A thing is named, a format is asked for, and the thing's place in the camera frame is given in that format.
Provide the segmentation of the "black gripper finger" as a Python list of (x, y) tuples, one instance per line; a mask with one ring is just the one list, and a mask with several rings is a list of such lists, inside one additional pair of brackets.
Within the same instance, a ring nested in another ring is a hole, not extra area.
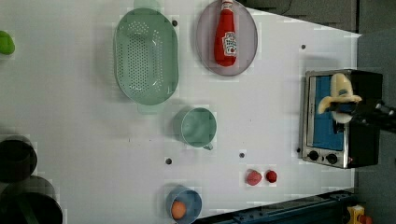
[(353, 113), (358, 105), (353, 102), (349, 103), (331, 103), (329, 111), (337, 113)]

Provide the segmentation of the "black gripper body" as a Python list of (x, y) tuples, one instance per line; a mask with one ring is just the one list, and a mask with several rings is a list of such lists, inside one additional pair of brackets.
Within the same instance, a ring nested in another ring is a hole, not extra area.
[(352, 114), (352, 121), (364, 126), (376, 127), (382, 131), (396, 133), (396, 108), (379, 100), (368, 112), (356, 109)]

